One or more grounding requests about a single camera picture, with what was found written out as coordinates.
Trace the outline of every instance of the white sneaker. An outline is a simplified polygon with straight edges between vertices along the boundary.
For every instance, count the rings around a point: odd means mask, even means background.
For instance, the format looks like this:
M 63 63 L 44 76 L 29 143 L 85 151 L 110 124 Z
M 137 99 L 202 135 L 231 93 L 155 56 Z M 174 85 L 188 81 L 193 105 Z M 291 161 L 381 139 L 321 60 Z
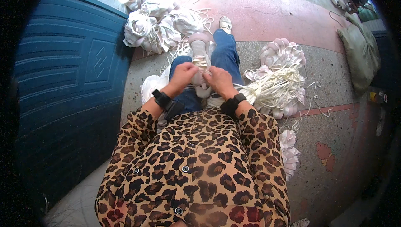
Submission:
M 231 29 L 233 25 L 231 24 L 230 18 L 227 16 L 222 16 L 218 22 L 220 29 L 223 29 L 227 34 L 231 34 Z

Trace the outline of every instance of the shirt sleeve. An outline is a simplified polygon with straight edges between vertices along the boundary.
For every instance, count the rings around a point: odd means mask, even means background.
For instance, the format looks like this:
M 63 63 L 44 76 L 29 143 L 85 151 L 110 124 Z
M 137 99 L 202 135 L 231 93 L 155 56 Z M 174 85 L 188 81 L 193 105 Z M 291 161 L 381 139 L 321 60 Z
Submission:
M 152 114 L 142 107 L 127 115 L 127 122 L 117 135 L 117 145 L 113 150 L 112 159 L 95 200 L 95 212 L 99 220 L 106 214 L 107 202 L 114 205 L 116 196 L 119 196 L 116 189 L 121 186 L 121 182 L 131 166 L 131 161 L 139 157 L 157 135 L 156 127 L 157 119 L 154 119 Z
M 264 210 L 266 226 L 281 226 L 280 221 L 287 226 L 289 201 L 277 121 L 250 109 L 247 115 L 239 116 L 239 126 L 258 191 L 268 206 L 268 210 Z

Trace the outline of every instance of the person's left hand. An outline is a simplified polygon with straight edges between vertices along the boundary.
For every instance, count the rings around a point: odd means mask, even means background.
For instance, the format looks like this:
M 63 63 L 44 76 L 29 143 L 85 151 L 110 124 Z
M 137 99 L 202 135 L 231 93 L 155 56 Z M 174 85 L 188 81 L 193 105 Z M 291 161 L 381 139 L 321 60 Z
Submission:
M 181 94 L 185 87 L 191 83 L 192 77 L 198 72 L 199 68 L 191 62 L 184 62 L 178 65 L 174 71 L 170 82 L 161 91 L 170 98 Z

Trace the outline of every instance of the blue jeans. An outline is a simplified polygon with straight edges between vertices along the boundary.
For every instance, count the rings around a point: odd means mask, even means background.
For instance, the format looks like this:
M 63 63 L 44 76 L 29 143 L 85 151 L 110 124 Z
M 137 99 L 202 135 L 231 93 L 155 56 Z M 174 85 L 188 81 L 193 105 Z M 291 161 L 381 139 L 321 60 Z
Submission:
M 241 74 L 239 73 L 239 57 L 236 43 L 232 34 L 227 34 L 224 30 L 218 29 L 213 34 L 217 46 L 210 57 L 212 66 L 226 70 L 233 77 L 233 83 L 243 85 Z M 184 62 L 192 62 L 189 56 L 178 56 L 171 64 L 170 78 L 173 76 L 177 65 Z M 202 110 L 201 98 L 195 92 L 195 89 L 185 89 L 182 94 L 174 100 L 185 105 L 180 114 Z

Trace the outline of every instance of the green sack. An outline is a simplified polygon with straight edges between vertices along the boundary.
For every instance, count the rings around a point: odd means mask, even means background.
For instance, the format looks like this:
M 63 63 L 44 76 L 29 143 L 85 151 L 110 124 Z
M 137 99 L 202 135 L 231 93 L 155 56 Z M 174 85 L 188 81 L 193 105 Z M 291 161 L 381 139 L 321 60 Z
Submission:
M 361 96 L 380 69 L 380 56 L 372 32 L 352 15 L 345 13 L 345 17 L 352 24 L 337 32 L 344 43 L 355 93 Z
M 358 8 L 358 16 L 361 22 L 367 22 L 374 19 L 379 19 L 376 12 L 368 8 Z

